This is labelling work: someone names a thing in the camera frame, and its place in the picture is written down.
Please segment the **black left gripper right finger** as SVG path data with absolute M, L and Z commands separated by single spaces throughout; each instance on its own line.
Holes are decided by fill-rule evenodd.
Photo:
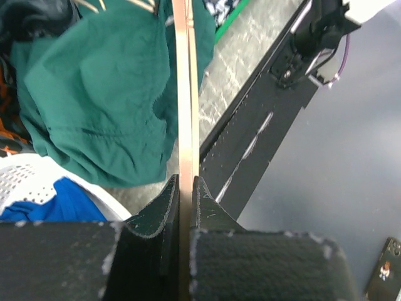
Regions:
M 191 300 L 358 300 L 346 256 L 305 231 L 249 231 L 195 178 L 190 234 Z

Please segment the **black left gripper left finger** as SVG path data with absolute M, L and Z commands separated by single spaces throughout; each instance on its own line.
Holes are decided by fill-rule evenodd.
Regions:
M 177 176 L 125 221 L 1 223 L 2 300 L 177 300 Z

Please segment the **dark green shorts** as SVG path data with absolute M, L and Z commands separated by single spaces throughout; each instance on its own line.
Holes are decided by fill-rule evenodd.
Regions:
M 60 37 L 13 43 L 20 118 L 37 154 L 88 182 L 160 182 L 178 136 L 172 2 L 106 5 Z

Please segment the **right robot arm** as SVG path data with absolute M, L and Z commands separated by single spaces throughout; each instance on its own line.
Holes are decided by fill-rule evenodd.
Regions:
M 350 34 L 391 4 L 393 1 L 308 1 L 270 69 L 278 86 L 293 87 L 309 78 L 320 86 L 332 87 L 346 65 Z M 343 38 L 345 48 L 338 70 L 322 75 Z

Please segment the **beige hanger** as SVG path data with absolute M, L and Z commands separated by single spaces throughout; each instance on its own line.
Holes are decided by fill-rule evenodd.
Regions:
M 190 223 L 199 175 L 199 87 L 192 1 L 173 0 L 177 63 L 179 153 L 179 300 L 190 293 Z

